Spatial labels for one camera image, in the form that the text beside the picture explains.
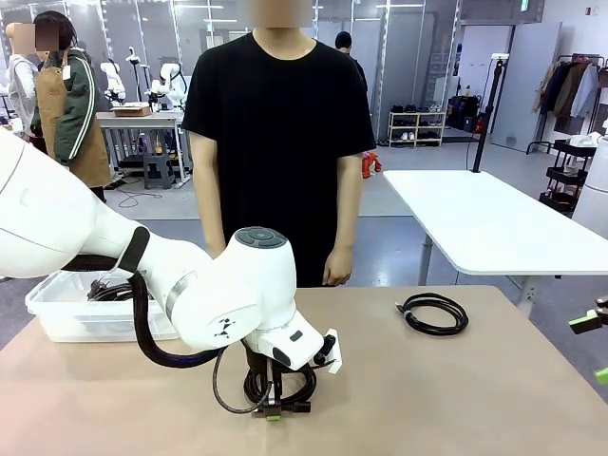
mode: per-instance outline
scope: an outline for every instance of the person in green jacket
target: person in green jacket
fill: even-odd
[[[76,30],[60,12],[42,12],[34,18],[34,25],[36,36],[48,40],[37,42],[37,48],[46,50],[52,41],[59,46],[49,49],[36,82],[32,132],[40,131],[48,155],[105,201],[104,186],[111,177],[104,136],[95,118],[97,90],[90,57],[75,47]]]

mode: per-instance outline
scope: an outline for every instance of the workbench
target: workbench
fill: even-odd
[[[97,120],[104,132],[105,142],[110,152],[110,164],[114,169],[118,169],[119,163],[126,157],[135,155],[140,133],[143,133],[149,142],[152,141],[152,138],[159,138],[164,150],[164,130],[172,130],[176,138],[176,153],[181,177],[177,188],[190,180],[192,162],[188,138],[180,128],[183,112],[153,112],[145,117],[116,117],[113,112],[98,112]],[[154,153],[154,145],[153,143],[148,145],[151,148],[149,153]]]
[[[472,276],[522,276],[517,305],[530,315],[543,276],[608,276],[608,240],[491,174],[387,171],[426,232],[418,285],[432,246]]]
[[[410,328],[394,303],[422,291],[464,306],[465,331]],[[317,371],[310,414],[231,414],[214,399],[213,363],[171,370],[135,343],[54,344],[33,320],[0,351],[0,454],[573,456],[608,447],[606,404],[495,288],[311,289],[296,302],[317,329],[338,330],[344,359],[337,375]],[[453,323],[435,309],[415,313]],[[161,347],[189,352],[180,341]],[[233,407],[247,405],[246,372],[234,344],[218,376]]]

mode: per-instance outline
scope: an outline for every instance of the brown box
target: brown box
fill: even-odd
[[[150,106],[120,106],[112,108],[116,117],[145,117],[151,114]]]

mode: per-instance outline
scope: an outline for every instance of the white plastic box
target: white plastic box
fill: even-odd
[[[125,283],[105,272],[49,275],[26,296],[28,312],[38,316],[53,342],[132,342],[133,300],[88,302],[91,282],[98,278],[108,286]],[[156,340],[177,339],[173,325],[154,300],[149,301],[148,324]]]

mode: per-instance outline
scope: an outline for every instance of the green jacket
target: green jacket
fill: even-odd
[[[44,68],[61,67],[64,53],[51,52]],[[70,77],[64,80],[67,97],[64,115],[57,122],[54,152],[57,162],[69,165],[80,152],[86,134],[95,120],[97,112],[97,87],[91,68],[91,59],[86,52],[77,47],[67,52]],[[42,136],[38,105],[31,122],[32,132]]]

